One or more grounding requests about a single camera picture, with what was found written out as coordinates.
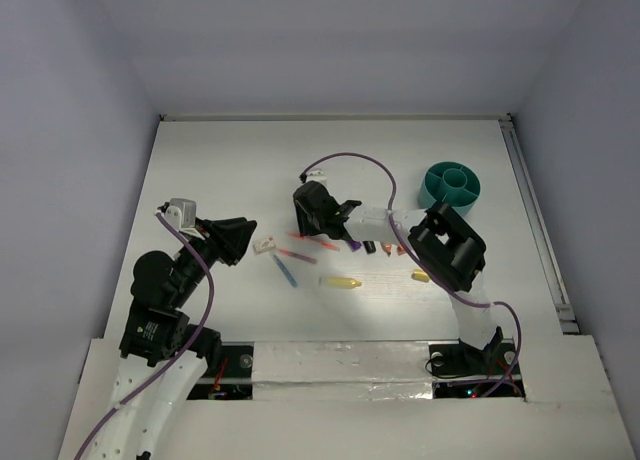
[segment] wall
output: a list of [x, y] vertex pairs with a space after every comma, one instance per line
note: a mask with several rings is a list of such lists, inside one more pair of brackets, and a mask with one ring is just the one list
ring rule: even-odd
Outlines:
[[580, 0], [103, 0], [162, 113], [514, 111]]
[[517, 131], [571, 303], [640, 454], [640, 0], [584, 0]]
[[0, 456], [56, 458], [157, 115], [98, 0], [0, 0]]

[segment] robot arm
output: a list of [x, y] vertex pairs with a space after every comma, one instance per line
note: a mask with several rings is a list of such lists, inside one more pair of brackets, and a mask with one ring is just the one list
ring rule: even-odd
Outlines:
[[[172, 199], [160, 207], [167, 223], [182, 232], [206, 265], [235, 265], [244, 256], [257, 223], [246, 218], [200, 220], [195, 202]], [[195, 258], [183, 247], [174, 258], [153, 251], [136, 262], [133, 300], [120, 342], [121, 360], [109, 410], [117, 413], [93, 439], [87, 459], [151, 460], [171, 430], [193, 386], [205, 372], [220, 367], [221, 340], [203, 328], [189, 349], [158, 380], [129, 403], [133, 392], [183, 348], [196, 330], [179, 309], [204, 277]]]
[[[397, 244], [389, 222], [392, 214], [399, 234], [411, 245], [421, 263], [437, 277], [438, 283], [468, 302], [489, 303], [480, 278], [485, 267], [486, 245], [448, 204], [436, 203], [426, 212], [390, 211], [355, 200], [338, 204], [323, 183], [315, 180], [306, 181], [299, 187], [293, 201], [303, 236], [324, 233], [334, 240]], [[494, 322], [490, 308], [474, 308], [451, 295], [450, 298], [458, 320], [464, 361], [471, 370], [486, 369], [502, 342], [502, 330]]]

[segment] white table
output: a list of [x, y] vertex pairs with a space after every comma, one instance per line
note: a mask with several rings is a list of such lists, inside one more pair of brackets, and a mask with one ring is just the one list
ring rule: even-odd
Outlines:
[[[509, 302], [522, 321], [526, 403], [431, 400], [422, 344], [405, 350], [362, 342], [455, 339], [458, 331], [448, 298], [411, 280], [406, 256], [336, 253], [285, 235], [295, 230], [298, 174], [336, 151], [385, 163], [398, 180], [397, 208], [417, 208], [422, 176], [436, 162], [457, 161], [477, 173], [482, 192], [467, 220], [488, 245], [489, 298]], [[322, 168], [338, 201], [386, 205], [389, 183], [377, 167], [344, 158]], [[187, 402], [154, 460], [634, 458], [593, 340], [562, 335], [498, 122], [431, 120], [161, 123], [105, 339], [92, 344], [60, 459], [72, 457], [106, 409], [135, 261], [149, 250], [179, 248], [152, 215], [171, 197], [196, 200], [200, 217], [255, 219], [255, 238], [273, 234], [319, 264], [283, 257], [297, 289], [268, 256], [252, 251], [236, 267], [213, 268], [216, 303], [207, 325], [224, 341], [256, 342], [254, 376], [262, 384], [252, 401]], [[325, 273], [364, 284], [322, 289]], [[205, 300], [201, 286], [185, 307], [192, 321]], [[510, 316], [495, 314], [510, 335]], [[339, 340], [354, 343], [304, 343]], [[354, 360], [334, 361], [340, 358], [332, 352], [343, 351]], [[372, 393], [378, 382], [390, 385], [393, 398], [425, 394], [380, 400], [387, 390]]]

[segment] purple cable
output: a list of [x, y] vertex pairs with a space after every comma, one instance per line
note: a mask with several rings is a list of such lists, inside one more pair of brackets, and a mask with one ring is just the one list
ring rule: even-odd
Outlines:
[[[335, 158], [335, 157], [358, 157], [358, 158], [362, 158], [362, 159], [367, 160], [369, 162], [375, 163], [382, 170], [384, 170], [384, 172], [389, 177], [389, 180], [391, 181], [391, 195], [389, 196], [389, 202], [387, 203], [387, 210], [389, 210], [390, 212], [393, 211], [393, 201], [396, 198], [396, 192], [398, 190], [398, 187], [397, 187], [397, 184], [396, 184], [396, 179], [394, 178], [394, 176], [391, 173], [391, 171], [382, 162], [379, 162], [378, 160], [376, 160], [373, 157], [370, 157], [368, 155], [364, 155], [362, 153], [354, 153], [354, 152], [332, 153], [331, 155], [327, 155], [326, 157], [322, 157], [321, 159], [316, 160], [315, 162], [313, 162], [311, 165], [309, 165], [307, 168], [305, 168], [302, 171], [302, 174], [304, 175], [305, 173], [307, 173], [309, 170], [311, 170], [316, 165], [319, 165], [320, 163], [322, 163], [322, 162], [324, 162], [326, 160], [330, 160], [330, 159]], [[396, 236], [396, 238], [398, 239], [398, 242], [400, 243], [402, 248], [405, 249], [405, 251], [407, 252], [407, 255], [409, 255], [409, 257], [411, 257], [411, 260], [413, 260], [416, 265], [418, 265], [427, 275], [429, 275], [429, 277], [431, 277], [431, 280], [436, 285], [438, 285], [440, 288], [442, 288], [445, 292], [447, 292], [447, 294], [449, 294], [451, 297], [455, 298], [460, 303], [462, 303], [464, 305], [467, 305], [469, 307], [473, 307], [473, 308], [490, 308], [491, 307], [491, 303], [473, 303], [473, 302], [470, 302], [469, 300], [467, 300], [465, 298], [462, 298], [462, 296], [460, 296], [457, 292], [454, 292], [450, 288], [445, 286], [444, 283], [440, 280], [440, 278], [437, 275], [434, 275], [432, 272], [429, 271], [429, 269], [427, 269], [422, 264], [422, 262], [417, 257], [417, 255], [413, 252], [413, 249], [407, 244], [407, 242], [405, 242], [402, 239], [402, 235], [398, 231], [398, 227], [396, 225], [396, 222], [393, 220], [393, 213], [389, 213], [389, 224], [391, 225], [391, 230], [393, 230], [393, 233]], [[509, 310], [509, 312], [513, 316], [513, 320], [514, 320], [514, 322], [516, 324], [516, 330], [517, 330], [517, 334], [518, 334], [518, 346], [516, 347], [515, 355], [513, 357], [513, 360], [511, 361], [511, 365], [509, 366], [507, 371], [504, 373], [502, 378], [497, 379], [497, 380], [488, 378], [486, 380], [480, 380], [480, 381], [475, 382], [475, 383], [494, 383], [495, 382], [495, 385], [493, 387], [491, 387], [489, 390], [487, 390], [484, 394], [482, 394], [482, 397], [488, 397], [493, 392], [495, 392], [496, 389], [498, 387], [500, 387], [500, 385], [502, 385], [503, 383], [508, 381], [509, 375], [511, 374], [511, 372], [515, 368], [516, 364], [518, 363], [518, 359], [520, 358], [520, 347], [522, 346], [522, 329], [520, 327], [520, 320], [518, 319], [518, 315], [516, 314], [515, 310], [511, 307], [511, 305], [509, 305], [508, 303], [505, 303], [505, 302], [493, 302], [493, 305], [500, 305], [502, 307], [505, 307], [506, 309]]]
[[[164, 218], [162, 218], [161, 213], [159, 212], [156, 213], [156, 218], [160, 221], [160, 223], [164, 226], [164, 228], [166, 228], [169, 231], [169, 233], [171, 233], [171, 235], [176, 237], [180, 241], [180, 243], [184, 245], [184, 247], [189, 251], [189, 253], [193, 256], [193, 258], [195, 258], [195, 260], [198, 262], [198, 265], [200, 265], [200, 267], [204, 271], [204, 274], [207, 277], [207, 281], [209, 282], [209, 298], [207, 300], [207, 307], [204, 310], [202, 319], [200, 320], [200, 323], [196, 327], [195, 331], [193, 332], [193, 335], [189, 337], [189, 340], [187, 340], [187, 342], [182, 346], [182, 348], [178, 350], [178, 353], [176, 353], [173, 357], [171, 357], [171, 359], [167, 363], [165, 363], [160, 369], [158, 369], [157, 372], [150, 375], [149, 378], [147, 378], [143, 383], [140, 384], [140, 386], [138, 386], [135, 390], [133, 390], [129, 395], [124, 397], [122, 400], [120, 400], [119, 402], [120, 405], [126, 405], [135, 397], [140, 395], [140, 393], [142, 393], [142, 391], [144, 391], [145, 388], [147, 388], [149, 385], [155, 382], [158, 378], [164, 375], [165, 372], [169, 370], [171, 366], [178, 361], [178, 359], [184, 354], [184, 352], [186, 352], [189, 349], [189, 347], [196, 340], [196, 338], [198, 338], [198, 335], [200, 335], [200, 332], [204, 328], [204, 324], [207, 321], [207, 318], [209, 318], [209, 314], [211, 313], [211, 308], [213, 307], [214, 286], [213, 286], [213, 277], [211, 276], [209, 267], [204, 262], [202, 257], [198, 255], [198, 252], [196, 252], [195, 249], [191, 245], [189, 245], [189, 242], [171, 225], [169, 225]], [[74, 460], [80, 460], [82, 458], [82, 455], [84, 455], [85, 451], [91, 444], [91, 441], [95, 438], [95, 436], [98, 434], [100, 429], [102, 429], [102, 427], [104, 427], [105, 424], [111, 419], [111, 417], [113, 417], [117, 412], [118, 412], [118, 409], [116, 409], [115, 407], [112, 408], [105, 414], [104, 417], [102, 417], [102, 419], [96, 424], [96, 426], [93, 427], [93, 430], [91, 430], [91, 433], [89, 433], [85, 441], [80, 446], [78, 453], [76, 453], [76, 456], [73, 457]]]

